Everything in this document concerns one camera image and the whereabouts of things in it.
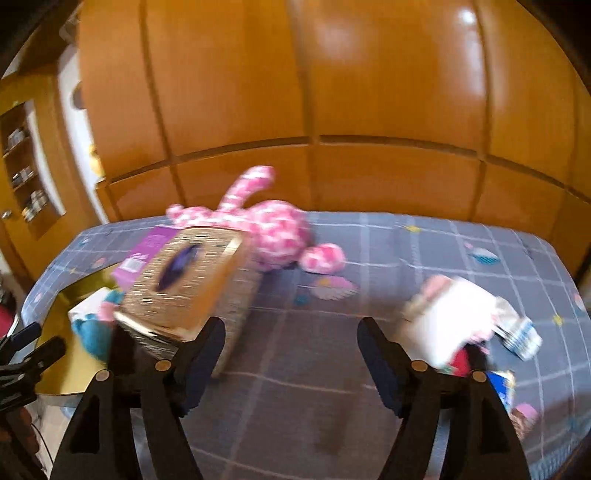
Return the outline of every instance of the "black clamp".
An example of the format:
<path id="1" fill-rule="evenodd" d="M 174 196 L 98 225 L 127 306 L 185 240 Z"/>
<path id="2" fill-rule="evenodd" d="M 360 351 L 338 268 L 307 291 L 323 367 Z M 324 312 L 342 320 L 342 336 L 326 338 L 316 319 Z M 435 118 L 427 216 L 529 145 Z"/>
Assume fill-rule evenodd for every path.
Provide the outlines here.
<path id="1" fill-rule="evenodd" d="M 172 360 L 128 375 L 99 371 L 64 434 L 51 480 L 140 480 L 130 408 L 141 408 L 159 480 L 203 480 L 179 418 L 196 407 L 225 342 L 211 317 Z"/>
<path id="2" fill-rule="evenodd" d="M 41 326 L 32 323 L 0 341 L 0 413 L 23 407 L 37 398 L 35 385 L 41 374 L 66 353 L 66 344 L 53 337 L 33 350 L 22 362 L 7 365 L 16 352 L 41 335 Z"/>
<path id="3" fill-rule="evenodd" d="M 410 361 L 376 321 L 359 322 L 357 340 L 383 404 L 402 419 L 380 480 L 423 480 L 440 410 L 452 420 L 441 480 L 529 480 L 515 429 L 486 374 L 468 377 L 437 372 Z"/>

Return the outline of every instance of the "pink item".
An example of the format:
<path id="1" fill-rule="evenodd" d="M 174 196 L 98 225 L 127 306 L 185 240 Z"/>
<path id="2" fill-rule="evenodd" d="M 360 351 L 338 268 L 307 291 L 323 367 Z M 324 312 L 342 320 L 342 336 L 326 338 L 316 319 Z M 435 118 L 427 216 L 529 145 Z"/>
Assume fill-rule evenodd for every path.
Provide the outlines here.
<path id="1" fill-rule="evenodd" d="M 261 271 L 282 268 L 299 260 L 303 270 L 330 274 L 343 268 L 345 255 L 333 244 L 306 249 L 310 225 L 306 213 L 282 200 L 266 200 L 243 209 L 245 200 L 274 180 L 273 167 L 249 168 L 226 192 L 217 210 L 171 205 L 166 215 L 174 226 L 218 226 L 250 232 Z"/>
<path id="2" fill-rule="evenodd" d="M 345 254 L 335 244 L 307 248 L 300 257 L 300 267 L 310 273 L 329 275 L 345 266 Z"/>
<path id="3" fill-rule="evenodd" d="M 114 322 L 115 316 L 113 315 L 113 312 L 115 311 L 117 306 L 118 305 L 116 303 L 111 303 L 109 301 L 102 301 L 100 303 L 99 313 L 98 313 L 97 317 L 99 318 L 99 320 L 101 320 L 103 322 Z"/>

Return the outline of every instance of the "tissue box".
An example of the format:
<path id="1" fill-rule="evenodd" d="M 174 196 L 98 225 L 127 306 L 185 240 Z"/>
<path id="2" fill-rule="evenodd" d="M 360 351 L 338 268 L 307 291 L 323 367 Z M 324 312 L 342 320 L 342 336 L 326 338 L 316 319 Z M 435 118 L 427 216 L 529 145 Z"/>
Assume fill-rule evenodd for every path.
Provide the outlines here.
<path id="1" fill-rule="evenodd" d="M 115 311 L 117 322 L 152 356 L 172 358 L 210 316 L 226 327 L 213 375 L 225 364 L 261 281 L 247 232 L 187 228 L 146 265 Z"/>
<path id="2" fill-rule="evenodd" d="M 162 247 L 179 232 L 179 228 L 157 225 L 136 245 L 112 275 L 121 290 L 127 290 L 143 272 L 145 266 Z"/>

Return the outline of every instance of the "purple box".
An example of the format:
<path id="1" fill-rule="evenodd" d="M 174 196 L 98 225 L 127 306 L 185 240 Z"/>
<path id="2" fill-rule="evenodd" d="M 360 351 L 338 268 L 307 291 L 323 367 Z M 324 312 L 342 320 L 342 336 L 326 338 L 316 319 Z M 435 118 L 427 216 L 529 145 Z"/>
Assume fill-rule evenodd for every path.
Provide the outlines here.
<path id="1" fill-rule="evenodd" d="M 127 290 L 132 286 L 150 260 L 181 230 L 168 225 L 157 225 L 152 228 L 148 235 L 133 248 L 125 260 L 113 270 L 111 275 L 119 288 Z"/>

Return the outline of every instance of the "bed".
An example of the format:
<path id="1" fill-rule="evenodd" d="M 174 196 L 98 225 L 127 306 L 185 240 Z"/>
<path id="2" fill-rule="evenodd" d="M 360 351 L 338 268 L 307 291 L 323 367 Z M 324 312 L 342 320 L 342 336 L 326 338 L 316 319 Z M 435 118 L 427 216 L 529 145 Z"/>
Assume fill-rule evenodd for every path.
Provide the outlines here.
<path id="1" fill-rule="evenodd" d="M 360 286 L 359 294 L 320 300 L 309 295 L 314 276 L 298 268 L 265 275 L 225 373 L 183 419 L 203 476 L 377 478 L 399 420 L 379 400 L 356 346 L 356 326 L 371 315 L 391 331 L 401 306 L 433 274 L 474 281 L 533 320 L 543 338 L 535 359 L 523 362 L 493 338 L 489 360 L 515 372 L 515 404 L 541 412 L 523 448 L 532 478 L 552 476 L 591 426 L 591 320 L 554 248 L 534 235 L 478 223 L 389 213 L 309 215 L 316 242 L 345 250 L 342 275 Z M 24 323 L 42 323 L 59 290 L 122 261 L 159 223 L 166 218 L 82 232 L 31 290 Z M 501 261 L 478 263 L 469 255 L 477 247 Z M 141 416 L 133 418 L 142 472 L 155 478 Z M 442 415 L 429 476 L 441 467 L 447 422 Z"/>

